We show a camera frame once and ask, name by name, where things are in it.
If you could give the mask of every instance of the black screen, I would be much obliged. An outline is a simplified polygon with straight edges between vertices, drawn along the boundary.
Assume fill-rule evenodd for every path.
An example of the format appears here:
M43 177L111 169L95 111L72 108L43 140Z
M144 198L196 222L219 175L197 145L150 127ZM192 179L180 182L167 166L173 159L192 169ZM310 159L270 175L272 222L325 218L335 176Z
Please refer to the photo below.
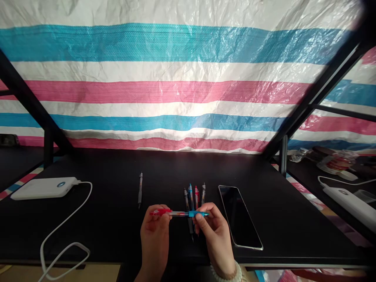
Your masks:
M262 249L259 236L238 188L219 186L219 192L234 243L238 246Z

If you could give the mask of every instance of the white stripe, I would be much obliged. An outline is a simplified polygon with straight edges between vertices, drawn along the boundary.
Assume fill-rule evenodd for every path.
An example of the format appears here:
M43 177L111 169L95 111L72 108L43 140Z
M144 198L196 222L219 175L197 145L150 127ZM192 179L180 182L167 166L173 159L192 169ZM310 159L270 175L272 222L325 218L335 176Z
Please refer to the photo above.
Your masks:
M363 65L363 60L357 64L343 78L351 83L376 85L376 65Z
M30 172L31 174L39 174L39 173L41 173L42 171L43 171L43 167L41 167L41 168L36 168L36 169L34 169L32 172Z
M133 61L13 62L24 80L49 81L282 81L313 83L325 66L307 63Z
M323 140L344 140L350 143L376 144L375 135L364 135L350 131L308 131L298 129L291 137L300 141L323 141Z
M0 28L40 24L93 26L130 22L255 27L349 29L360 15L357 0L62 0L0 1Z
M322 101L320 105L333 107L333 108L339 108L342 110L349 110L349 111L363 113L363 114L369 114L373 116L376 114L376 108L370 107L370 106L355 105L355 104L342 104L342 103L325 101L325 100ZM343 115L326 112L322 110L314 110L312 114L315 116L329 116L329 117L339 117L339 118L344 117Z
M235 130L214 130L208 128L192 128L188 131L177 131L171 129L153 129L146 131L126 131L126 130L63 130L70 138L97 138L97 139L122 139L140 140L152 137L159 137L168 140L183 140L184 138L204 138L204 139L224 139L224 140L245 140L257 139L270 141L275 132L270 131L235 131ZM0 133L16 134L18 136L43 137L44 131L41 128L33 127L0 127Z
M153 147L139 147L137 150L153 150L153 151L168 151L168 152L203 152L203 153L226 153L226 154L251 154L251 155L259 155L261 152L257 151L248 151L242 148L225 151L225 150L217 150L217 149L193 149L191 147L184 147L178 150L162 150L159 148L153 148Z
M36 127L4 127L0 126L1 134L16 134L17 136L43 137L43 128Z
M287 104L261 104L230 101L210 103L156 103L156 104L91 104L41 101L49 114L65 116L154 117L163 115L201 116L223 114L231 116L286 117L296 107ZM25 114L28 111L17 100L1 100L0 113Z
M376 155L376 149L364 149L356 152L360 155Z

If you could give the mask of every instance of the right hand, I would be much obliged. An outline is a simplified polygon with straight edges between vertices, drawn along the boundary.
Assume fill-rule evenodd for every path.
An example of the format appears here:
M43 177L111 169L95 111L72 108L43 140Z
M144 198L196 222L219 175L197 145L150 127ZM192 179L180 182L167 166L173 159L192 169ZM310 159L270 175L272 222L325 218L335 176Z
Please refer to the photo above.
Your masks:
M197 214L193 222L196 234L199 234L200 229L205 234L210 262L215 272L223 279L232 279L236 274L236 266L226 219L212 202L204 203L197 211L209 213L206 217Z

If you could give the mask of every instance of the ballpoint pen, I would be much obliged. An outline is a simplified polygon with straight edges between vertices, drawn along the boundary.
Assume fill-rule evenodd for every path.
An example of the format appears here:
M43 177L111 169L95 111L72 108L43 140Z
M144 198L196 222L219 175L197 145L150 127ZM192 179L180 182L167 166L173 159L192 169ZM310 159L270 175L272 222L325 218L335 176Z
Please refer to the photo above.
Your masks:
M195 217L198 213L200 213L202 216L209 215L208 213L202 211L173 211L169 209L157 209L150 212L150 215L163 215L165 213L173 217Z
M194 203L193 203L192 184L189 184L188 191L189 191L189 196L191 197L191 210L195 210L195 206L194 206Z
M189 212L189 204L188 204L188 193L187 190L184 189L184 198L185 198L185 205L187 207L187 212ZM188 218L188 227L189 233L191 234L192 242L193 242L193 226L192 226L192 219Z
M195 186L195 200L196 200L196 210L199 208L199 190L197 189L197 185Z
M206 186L204 182L204 185L202 186L201 206L205 203L205 189L206 189Z
M142 172L140 174L140 187L138 188L138 209L141 206L141 199L142 199Z

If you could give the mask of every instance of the striped tarp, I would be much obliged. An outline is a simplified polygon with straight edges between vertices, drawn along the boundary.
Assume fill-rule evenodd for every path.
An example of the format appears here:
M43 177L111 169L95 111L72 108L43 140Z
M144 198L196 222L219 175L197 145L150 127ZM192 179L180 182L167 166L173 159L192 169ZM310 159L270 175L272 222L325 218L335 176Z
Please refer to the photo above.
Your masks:
M0 48L74 146L257 154L360 12L355 0L7 0ZM367 58L326 105L374 110ZM0 132L43 145L20 103L0 99ZM375 136L373 125L315 111L289 146L363 150Z

